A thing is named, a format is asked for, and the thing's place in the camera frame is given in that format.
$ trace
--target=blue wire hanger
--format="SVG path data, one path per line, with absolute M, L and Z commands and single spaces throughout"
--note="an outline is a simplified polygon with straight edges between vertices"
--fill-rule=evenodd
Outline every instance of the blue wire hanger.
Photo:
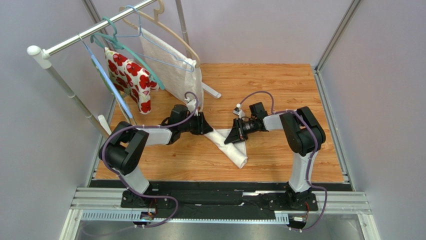
M 101 63 L 98 61 L 98 59 L 93 54 L 92 50 L 89 48 L 89 46 L 87 46 L 87 44 L 85 43 L 85 41 L 83 41 L 83 39 L 81 37 L 80 37 L 80 40 L 84 44 L 87 52 L 90 54 L 91 60 L 93 61 L 94 65 L 96 66 L 96 68 L 99 71 L 99 73 L 101 74 L 103 80 L 105 81 L 106 85 L 108 86 L 108 89 L 114 94 L 115 98 L 117 99 L 118 103 L 122 106 L 122 108 L 124 109 L 124 111 L 127 114 L 127 116 L 130 119 L 133 119 L 133 115 L 132 115 L 132 112 L 129 109 L 129 106 L 127 106 L 127 104 L 124 101 L 124 99 L 122 98 L 120 92 L 114 86 L 113 82 L 108 77 L 108 74 L 105 72 L 104 68 L 102 68 Z
M 105 48 L 105 46 L 101 43 L 101 41 L 99 41 L 99 39 L 96 36 L 100 36 L 103 39 L 105 39 L 106 41 L 110 42 L 114 48 L 116 48 L 117 50 L 126 50 L 127 52 L 129 52 L 136 60 L 138 60 L 143 67 L 148 70 L 148 72 L 150 73 L 149 78 L 151 80 L 153 80 L 154 82 L 156 82 L 158 84 L 158 86 L 164 90 L 164 84 L 161 82 L 160 78 L 155 74 L 155 72 L 150 68 L 150 66 L 148 66 L 148 64 L 143 61 L 134 51 L 132 51 L 129 47 L 127 47 L 126 45 L 124 45 L 123 43 L 121 43 L 118 39 L 117 39 L 117 28 L 115 26 L 115 24 L 107 17 L 102 17 L 102 20 L 107 21 L 112 28 L 114 29 L 114 34 L 112 36 L 110 35 L 106 35 L 106 34 L 102 34 L 99 32 L 96 32 L 94 34 L 92 34 L 92 36 L 90 36 L 90 42 L 91 43 L 95 43 L 97 44 L 99 47 L 101 48 Z
M 167 49 L 163 48 L 162 46 L 160 46 L 160 45 L 158 45 L 157 43 L 153 42 L 151 39 L 147 38 L 147 37 L 144 35 L 144 33 L 142 32 L 142 21 L 141 21 L 141 15 L 139 14 L 139 11 L 138 11 L 138 10 L 137 10 L 134 6 L 127 5 L 127 6 L 125 6 L 125 8 L 126 8 L 126 9 L 131 8 L 131 9 L 133 9 L 133 10 L 137 13 L 137 15 L 138 15 L 138 17 L 139 17 L 139 34 L 138 34 L 138 35 L 128 35 L 128 36 L 124 36 L 124 35 L 122 35 L 122 36 L 115 36 L 115 35 L 114 35 L 115 37 L 117 37 L 117 38 L 133 38 L 133 37 L 139 37 L 139 36 L 142 36 L 142 37 L 143 37 L 144 39 L 146 39 L 148 42 L 150 42 L 150 43 L 154 44 L 155 46 L 157 46 L 157 47 L 159 47 L 160 49 L 164 50 L 164 51 L 165 51 L 165 52 L 167 52 L 168 54 L 172 55 L 172 56 L 174 57 L 174 59 L 176 59 L 177 61 L 184 62 L 184 63 L 186 63 L 188 66 L 190 66 L 191 68 L 190 68 L 190 69 L 185 69 L 185 68 L 182 68 L 182 67 L 180 67 L 180 66 L 176 66 L 176 65 L 173 65 L 173 64 L 171 64 L 171 63 L 164 62 L 164 61 L 161 61 L 161 60 L 155 59 L 155 58 L 153 58 L 153 57 L 146 56 L 146 55 L 143 55 L 143 54 L 140 54 L 140 53 L 135 52 L 137 55 L 142 56 L 142 57 L 145 57 L 145 58 L 147 58 L 147 59 L 154 60 L 154 61 L 156 61 L 156 62 L 159 62 L 159 63 L 165 64 L 165 65 L 172 66 L 172 67 L 177 68 L 177 69 L 182 69 L 182 70 L 187 71 L 187 72 L 189 72 L 189 73 L 193 73 L 193 72 L 194 72 L 195 68 L 194 68 L 194 66 L 193 66 L 192 64 L 190 64 L 189 62 L 185 61 L 184 59 L 178 58 L 178 57 L 177 57 L 177 56 L 176 56 L 173 52 L 170 52 L 169 50 L 167 50 Z

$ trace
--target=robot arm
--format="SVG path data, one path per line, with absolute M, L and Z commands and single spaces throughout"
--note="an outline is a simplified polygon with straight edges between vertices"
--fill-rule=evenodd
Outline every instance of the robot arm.
M 261 102 L 250 105 L 251 117 L 243 121 L 238 117 L 233 120 L 232 130 L 225 140 L 227 143 L 239 143 L 248 139 L 248 134 L 257 131 L 268 132 L 273 130 L 284 130 L 288 145 L 293 151 L 293 168 L 288 182 L 288 204 L 297 208 L 302 206 L 306 199 L 311 196 L 311 187 L 308 181 L 311 180 L 312 169 L 315 157 L 321 149 L 321 144 L 326 141 L 326 135 L 323 128 L 314 117 L 311 110 L 305 106 L 296 110 L 309 128 L 314 133 L 318 142 L 318 149 L 312 157 L 309 167 L 310 154 L 315 148 L 315 142 L 306 128 L 301 128 L 300 120 L 291 112 L 282 114 L 268 115 Z
M 204 135 L 213 131 L 202 112 L 194 114 L 190 119 L 179 125 L 167 127 L 185 120 L 190 115 L 189 108 L 191 109 L 191 106 L 191 101 L 187 106 L 175 105 L 170 117 L 162 121 L 161 126 L 163 127 L 161 128 L 132 128 L 119 133 L 106 147 L 106 163 L 118 171 L 132 189 L 143 194 L 150 183 L 138 168 L 138 164 L 146 146 L 173 144 L 181 137 L 181 133 L 185 132 L 190 132 L 193 135 Z M 130 126 L 132 125 L 122 121 L 112 134 Z M 99 158 L 102 157 L 103 147 L 99 150 Z

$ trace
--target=white towel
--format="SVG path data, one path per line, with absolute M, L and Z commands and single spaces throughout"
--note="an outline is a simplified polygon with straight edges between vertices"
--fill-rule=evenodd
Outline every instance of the white towel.
M 204 134 L 240 169 L 247 163 L 246 143 L 224 144 L 226 136 L 231 129 L 213 129 L 212 132 Z
M 163 49 L 173 53 L 173 55 L 175 55 L 178 59 L 182 59 L 192 66 L 196 65 L 197 61 L 187 58 L 178 50 L 174 49 L 172 46 L 153 35 L 149 31 L 145 29 L 142 29 L 142 31 L 145 37 L 161 46 Z M 202 111 L 204 103 L 204 91 L 200 68 L 193 69 L 185 62 L 177 60 L 173 55 L 159 48 L 152 42 L 145 39 L 143 36 L 140 36 L 140 41 L 142 43 L 143 54 L 145 56 L 161 60 L 174 66 L 179 66 L 180 68 L 186 69 L 188 71 L 194 70 L 193 72 L 188 72 L 183 69 L 179 69 L 145 57 L 145 62 L 159 77 L 159 79 L 164 84 L 165 89 L 169 93 L 185 104 L 187 103 L 185 101 L 185 93 L 188 91 L 195 93 L 199 100 L 200 111 Z M 191 94 L 188 94 L 188 97 L 194 99 Z

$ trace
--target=grey wall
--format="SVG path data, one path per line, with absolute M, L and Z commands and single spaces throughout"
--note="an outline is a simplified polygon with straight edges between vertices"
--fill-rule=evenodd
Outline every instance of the grey wall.
M 114 16 L 119 7 L 141 0 L 93 0 L 101 16 Z M 192 48 L 203 63 L 316 64 L 351 0 L 182 0 Z M 164 0 L 160 21 L 181 34 L 175 0 Z M 152 15 L 153 3 L 143 11 Z M 137 23 L 134 14 L 130 17 Z M 133 28 L 117 23 L 123 35 Z M 184 53 L 184 49 L 155 24 L 142 27 Z M 140 49 L 137 38 L 124 39 Z
M 0 239 L 58 239 L 100 134 L 27 47 L 52 47 L 93 23 L 80 1 L 5 1 L 0 12 Z M 90 110 L 107 112 L 112 99 L 82 43 L 51 61 Z
M 384 240 L 425 239 L 426 4 L 365 0 L 323 80 Z

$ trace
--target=rack leg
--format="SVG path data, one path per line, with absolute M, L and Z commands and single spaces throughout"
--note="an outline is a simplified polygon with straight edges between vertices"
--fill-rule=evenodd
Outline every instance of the rack leg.
M 177 8 L 177 14 L 179 15 L 180 28 L 182 29 L 183 40 L 189 46 L 190 39 L 188 37 L 187 24 L 185 23 L 184 9 L 182 8 L 181 0 L 176 0 L 176 8 Z M 191 52 L 188 49 L 186 50 L 186 57 L 189 59 L 193 57 Z
M 70 88 L 70 86 L 64 81 L 61 75 L 56 71 L 56 69 L 51 66 L 46 68 L 46 71 L 59 83 L 62 89 L 66 92 L 68 97 L 74 101 L 74 103 L 78 106 L 78 108 L 83 112 L 84 116 L 93 124 L 93 126 L 102 134 L 104 138 L 108 138 L 110 135 L 107 131 L 102 127 L 101 123 L 93 116 L 90 110 L 86 107 L 86 105 L 80 100 L 80 98 L 76 95 L 76 93 Z
M 52 63 L 49 61 L 50 56 L 46 53 L 46 51 L 42 50 L 39 46 L 33 45 L 29 46 L 26 49 L 26 52 L 28 55 L 34 58 L 34 60 L 40 65 L 42 69 L 46 69 L 52 78 L 54 78 L 57 83 L 59 83 L 68 97 L 72 99 L 78 108 L 83 112 L 84 116 L 89 120 L 89 122 L 91 122 L 91 124 L 93 124 L 93 126 L 100 132 L 100 134 L 102 134 L 102 136 L 107 139 L 110 135 L 107 133 L 107 131 L 105 131 L 105 129 L 89 111 L 86 105 L 80 100 L 76 93 L 70 88 L 70 86 L 68 86 L 61 75 L 52 66 Z

